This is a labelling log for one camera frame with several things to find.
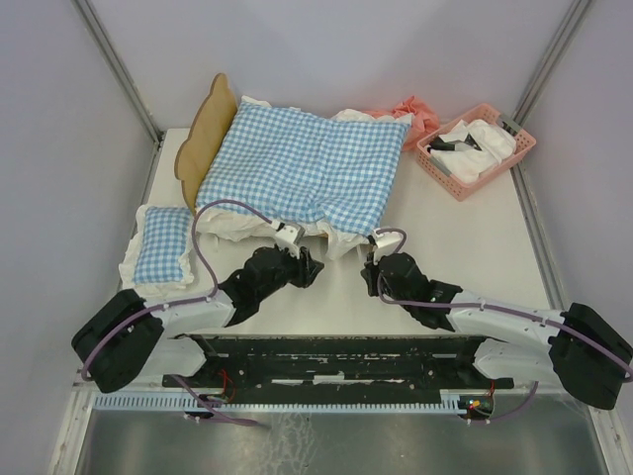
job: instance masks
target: blue checkered pillow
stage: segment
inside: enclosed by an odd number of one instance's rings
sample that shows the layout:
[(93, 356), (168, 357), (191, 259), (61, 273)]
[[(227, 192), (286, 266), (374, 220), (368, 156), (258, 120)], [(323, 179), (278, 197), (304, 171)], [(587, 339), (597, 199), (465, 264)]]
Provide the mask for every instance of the blue checkered pillow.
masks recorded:
[(406, 124), (337, 122), (242, 102), (196, 206), (231, 198), (271, 219), (326, 220), (366, 236), (380, 225), (407, 131)]
[(187, 252), (191, 222), (188, 208), (147, 208), (133, 278), (135, 284), (183, 280), (180, 260)]

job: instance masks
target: pink cloth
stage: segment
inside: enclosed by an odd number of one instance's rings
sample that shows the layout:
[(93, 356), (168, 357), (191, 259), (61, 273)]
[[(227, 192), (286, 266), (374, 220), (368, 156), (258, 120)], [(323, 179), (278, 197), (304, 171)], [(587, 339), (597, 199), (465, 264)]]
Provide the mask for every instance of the pink cloth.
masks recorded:
[(363, 111), (372, 117), (393, 116), (396, 119), (406, 114), (414, 114), (411, 128), (403, 150), (413, 150), (417, 142), (439, 129), (439, 118), (422, 100), (411, 96), (397, 105), (393, 111)]

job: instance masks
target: pink plastic basket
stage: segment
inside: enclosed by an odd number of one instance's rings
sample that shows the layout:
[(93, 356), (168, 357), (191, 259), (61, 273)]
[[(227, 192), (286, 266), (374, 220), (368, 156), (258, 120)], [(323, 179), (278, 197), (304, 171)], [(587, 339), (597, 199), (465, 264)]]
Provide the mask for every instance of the pink plastic basket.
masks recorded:
[[(489, 124), (499, 124), (501, 127), (509, 131), (514, 135), (516, 139), (516, 151), (515, 154), (504, 160), (499, 166), (486, 170), (482, 173), (474, 183), (466, 184), (452, 175), (440, 162), (432, 158), (426, 151), (426, 146), (429, 145), (433, 139), (440, 134), (447, 134), (450, 132), (459, 121), (464, 120), (467, 123), (471, 123), (476, 119), (483, 119)], [(457, 201), (464, 201), (471, 196), (486, 183), (494, 180), (495, 177), (501, 175), (506, 170), (509, 170), (516, 163), (521, 161), (525, 154), (530, 151), (536, 145), (536, 140), (533, 136), (527, 133), (519, 125), (517, 125), (512, 119), (503, 115), (489, 104), (482, 104), (475, 109), (467, 112), (466, 114), (458, 117), (450, 124), (441, 127), (438, 131), (434, 132), (430, 136), (426, 136), (424, 139), (417, 143), (419, 155), (417, 156), (417, 162), (424, 168), (435, 181), (444, 187), (451, 195), (455, 197)]]

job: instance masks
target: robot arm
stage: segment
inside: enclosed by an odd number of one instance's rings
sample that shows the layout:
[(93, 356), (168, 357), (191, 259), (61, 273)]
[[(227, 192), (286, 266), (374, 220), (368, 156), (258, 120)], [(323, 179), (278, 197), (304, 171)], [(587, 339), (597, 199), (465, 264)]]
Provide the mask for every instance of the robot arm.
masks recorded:
[(303, 234), (301, 227), (282, 225), (275, 246), (256, 249), (213, 297), (152, 302), (132, 289), (122, 290), (75, 335), (72, 347), (103, 393), (139, 376), (191, 376), (207, 357), (188, 333), (240, 324), (287, 284), (307, 288), (315, 282), (323, 264), (299, 247)]
[(560, 382), (580, 401), (613, 409), (633, 348), (593, 309), (524, 309), (428, 280), (410, 255), (397, 252), (399, 241), (397, 233), (373, 234), (374, 248), (361, 271), (370, 296), (401, 305), (425, 327), (487, 336), (472, 354), (486, 377)]

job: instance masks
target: red wire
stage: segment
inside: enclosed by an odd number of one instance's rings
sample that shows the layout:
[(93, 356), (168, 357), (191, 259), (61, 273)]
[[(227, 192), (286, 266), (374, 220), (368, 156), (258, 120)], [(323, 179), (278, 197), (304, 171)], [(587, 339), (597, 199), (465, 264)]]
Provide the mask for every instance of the red wire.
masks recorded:
[(228, 373), (226, 373), (225, 369), (221, 369), (219, 371), (219, 374), (223, 377), (223, 387), (222, 387), (222, 395), (223, 396), (226, 396), (227, 383), (230, 383), (230, 385), (231, 385), (232, 391), (230, 393), (230, 397), (226, 401), (226, 403), (229, 404), (233, 400), (233, 398), (235, 397), (235, 393), (237, 392), (237, 390), (235, 389), (235, 383), (233, 383), (233, 380), (228, 377)]

